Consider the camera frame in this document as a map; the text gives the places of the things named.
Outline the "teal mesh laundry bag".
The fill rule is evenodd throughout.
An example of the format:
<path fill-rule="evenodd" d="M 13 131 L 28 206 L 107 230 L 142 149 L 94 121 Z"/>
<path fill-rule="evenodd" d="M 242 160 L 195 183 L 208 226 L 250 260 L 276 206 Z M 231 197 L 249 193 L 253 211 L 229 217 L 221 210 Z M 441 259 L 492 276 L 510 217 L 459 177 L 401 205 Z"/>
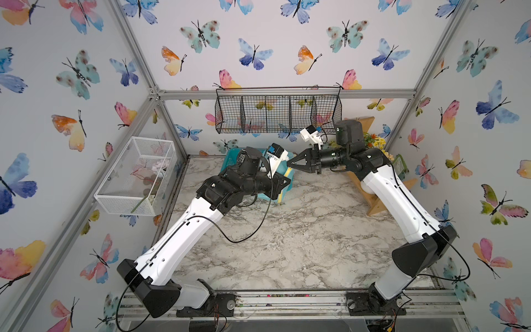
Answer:
<path fill-rule="evenodd" d="M 273 198 L 275 203 L 285 202 L 288 192 L 293 188 L 293 178 L 295 171 L 287 165 L 287 161 L 275 162 L 275 172 L 273 173 Z"/>

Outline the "white pot yellow pink flowers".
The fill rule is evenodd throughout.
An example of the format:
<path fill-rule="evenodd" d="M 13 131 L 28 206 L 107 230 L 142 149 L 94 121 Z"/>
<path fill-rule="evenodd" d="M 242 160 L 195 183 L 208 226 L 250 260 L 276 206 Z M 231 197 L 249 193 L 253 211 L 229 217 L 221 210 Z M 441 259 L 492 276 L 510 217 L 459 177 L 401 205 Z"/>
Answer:
<path fill-rule="evenodd" d="M 372 147 L 378 148 L 391 162 L 394 162 L 395 158 L 392 154 L 388 153 L 386 146 L 387 142 L 384 138 L 376 136 L 373 139 Z"/>

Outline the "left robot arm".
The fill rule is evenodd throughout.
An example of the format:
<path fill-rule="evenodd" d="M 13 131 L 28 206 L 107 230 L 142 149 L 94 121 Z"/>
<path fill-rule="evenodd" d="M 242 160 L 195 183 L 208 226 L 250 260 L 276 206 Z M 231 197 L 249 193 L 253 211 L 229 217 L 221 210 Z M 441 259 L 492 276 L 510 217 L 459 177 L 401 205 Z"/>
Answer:
<path fill-rule="evenodd" d="M 152 318 L 160 318 L 173 306 L 198 309 L 214 291 L 203 281 L 176 282 L 172 275 L 188 252 L 209 228 L 217 226 L 246 196 L 266 195 L 274 201 L 289 186 L 290 179 L 277 173 L 288 161 L 288 152 L 272 144 L 265 152 L 246 147 L 236 163 L 203 181 L 180 219 L 136 260 L 123 260 L 118 273 L 127 289 Z"/>

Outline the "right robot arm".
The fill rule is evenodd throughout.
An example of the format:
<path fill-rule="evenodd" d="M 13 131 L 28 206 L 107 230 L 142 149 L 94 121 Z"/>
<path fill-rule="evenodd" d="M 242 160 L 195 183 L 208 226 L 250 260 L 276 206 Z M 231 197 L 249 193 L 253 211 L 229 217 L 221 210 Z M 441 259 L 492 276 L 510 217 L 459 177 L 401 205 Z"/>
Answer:
<path fill-rule="evenodd" d="M 370 286 L 374 300 L 390 302 L 413 282 L 426 268 L 435 264 L 456 239 L 456 230 L 443 226 L 432 217 L 399 179 L 394 166 L 378 148 L 365 145 L 362 124 L 343 120 L 335 127 L 337 147 L 324 149 L 318 130 L 309 126 L 300 132 L 308 148 L 290 159 L 294 170 L 321 173 L 324 168 L 343 166 L 354 174 L 362 189 L 383 202 L 398 223 L 406 244 L 392 252 L 392 263 L 386 273 Z"/>

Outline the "teal plastic basket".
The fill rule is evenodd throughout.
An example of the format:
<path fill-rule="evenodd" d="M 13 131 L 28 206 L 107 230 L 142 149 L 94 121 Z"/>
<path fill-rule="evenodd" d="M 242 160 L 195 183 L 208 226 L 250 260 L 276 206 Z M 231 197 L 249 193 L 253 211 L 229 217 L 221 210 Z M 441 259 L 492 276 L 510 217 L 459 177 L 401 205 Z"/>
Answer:
<path fill-rule="evenodd" d="M 237 174 L 255 175 L 262 165 L 269 171 L 270 167 L 267 166 L 267 160 L 258 149 L 253 147 L 233 148 L 225 157 L 219 174 L 222 175 L 231 171 Z"/>

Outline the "wooden zigzag shelf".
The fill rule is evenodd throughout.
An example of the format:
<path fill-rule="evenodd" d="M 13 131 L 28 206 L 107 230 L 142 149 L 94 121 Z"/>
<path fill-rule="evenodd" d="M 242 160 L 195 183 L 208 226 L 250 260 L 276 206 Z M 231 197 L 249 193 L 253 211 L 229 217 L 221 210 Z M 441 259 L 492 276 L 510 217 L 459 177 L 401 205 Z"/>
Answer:
<path fill-rule="evenodd" d="M 374 119 L 375 119 L 374 117 L 366 117 L 366 118 L 358 118 L 357 121 L 359 121 L 362 124 L 363 132 L 368 132 L 371 128 L 371 125 L 373 124 Z M 354 173 L 348 172 L 347 175 L 351 179 L 355 187 L 358 189 L 358 191 L 361 193 L 362 197 L 365 199 L 366 203 L 369 206 L 369 209 L 366 212 L 367 216 L 373 216 L 381 212 L 387 211 L 385 204 L 380 200 L 378 196 L 374 194 L 369 194 L 362 189 L 361 182 Z"/>

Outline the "white pot orange flowers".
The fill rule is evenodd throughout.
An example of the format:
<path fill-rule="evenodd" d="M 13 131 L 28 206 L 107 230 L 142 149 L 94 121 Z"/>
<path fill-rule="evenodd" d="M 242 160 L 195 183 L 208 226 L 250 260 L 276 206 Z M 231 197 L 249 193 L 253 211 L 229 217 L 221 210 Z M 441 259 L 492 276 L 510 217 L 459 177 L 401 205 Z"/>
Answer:
<path fill-rule="evenodd" d="M 364 141 L 368 148 L 374 148 L 379 146 L 380 137 L 376 134 L 364 133 Z"/>

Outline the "green framed small board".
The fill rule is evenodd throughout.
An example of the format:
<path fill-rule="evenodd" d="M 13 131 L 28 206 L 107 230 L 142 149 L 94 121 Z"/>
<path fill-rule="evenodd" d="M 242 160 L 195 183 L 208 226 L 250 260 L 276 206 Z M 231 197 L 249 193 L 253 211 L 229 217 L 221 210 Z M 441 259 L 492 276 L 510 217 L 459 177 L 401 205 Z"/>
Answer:
<path fill-rule="evenodd" d="M 405 160 L 403 159 L 401 154 L 397 154 L 395 156 L 393 166 L 396 174 L 398 175 L 398 178 L 401 181 L 404 181 L 407 175 L 409 174 L 409 168 L 407 167 L 407 164 L 405 163 Z"/>

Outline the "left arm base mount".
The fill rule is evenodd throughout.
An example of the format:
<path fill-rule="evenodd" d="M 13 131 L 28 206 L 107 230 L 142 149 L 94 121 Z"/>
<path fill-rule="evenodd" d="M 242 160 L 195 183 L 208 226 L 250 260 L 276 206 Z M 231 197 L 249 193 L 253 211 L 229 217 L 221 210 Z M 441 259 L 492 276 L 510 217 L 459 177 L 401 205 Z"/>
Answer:
<path fill-rule="evenodd" d="M 184 283 L 175 303 L 178 318 L 214 316 L 231 318 L 235 308 L 235 294 L 217 292 L 203 279 Z"/>

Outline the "white mesh wall box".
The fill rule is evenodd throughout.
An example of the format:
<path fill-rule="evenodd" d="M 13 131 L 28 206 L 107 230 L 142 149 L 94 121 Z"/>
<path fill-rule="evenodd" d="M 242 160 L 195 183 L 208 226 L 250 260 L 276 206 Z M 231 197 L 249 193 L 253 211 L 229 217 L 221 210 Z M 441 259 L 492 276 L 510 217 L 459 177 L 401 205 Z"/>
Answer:
<path fill-rule="evenodd" d="M 108 214 L 154 217 L 177 162 L 173 141 L 131 137 L 94 194 Z"/>

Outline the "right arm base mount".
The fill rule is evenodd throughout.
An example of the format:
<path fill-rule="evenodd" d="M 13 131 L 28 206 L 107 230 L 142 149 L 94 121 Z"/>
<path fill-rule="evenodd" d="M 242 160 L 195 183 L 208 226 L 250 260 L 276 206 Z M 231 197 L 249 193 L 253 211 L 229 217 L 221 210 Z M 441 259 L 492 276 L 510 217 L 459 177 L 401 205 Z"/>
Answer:
<path fill-rule="evenodd" d="M 398 305 L 399 295 L 390 300 L 384 299 L 374 283 L 366 290 L 346 293 L 346 307 L 350 316 L 406 315 L 405 305 Z"/>

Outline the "aluminium front rail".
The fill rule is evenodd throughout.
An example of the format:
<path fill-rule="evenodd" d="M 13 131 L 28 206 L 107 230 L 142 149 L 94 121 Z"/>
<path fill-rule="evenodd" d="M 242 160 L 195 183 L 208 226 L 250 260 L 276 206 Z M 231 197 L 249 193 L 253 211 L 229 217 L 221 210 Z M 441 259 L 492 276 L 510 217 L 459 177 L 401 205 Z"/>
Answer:
<path fill-rule="evenodd" d="M 452 290 L 409 289 L 388 309 L 372 311 L 362 290 L 219 290 L 207 308 L 172 307 L 164 320 L 211 318 L 220 312 L 230 320 L 318 320 L 392 318 L 463 319 L 465 313 Z"/>

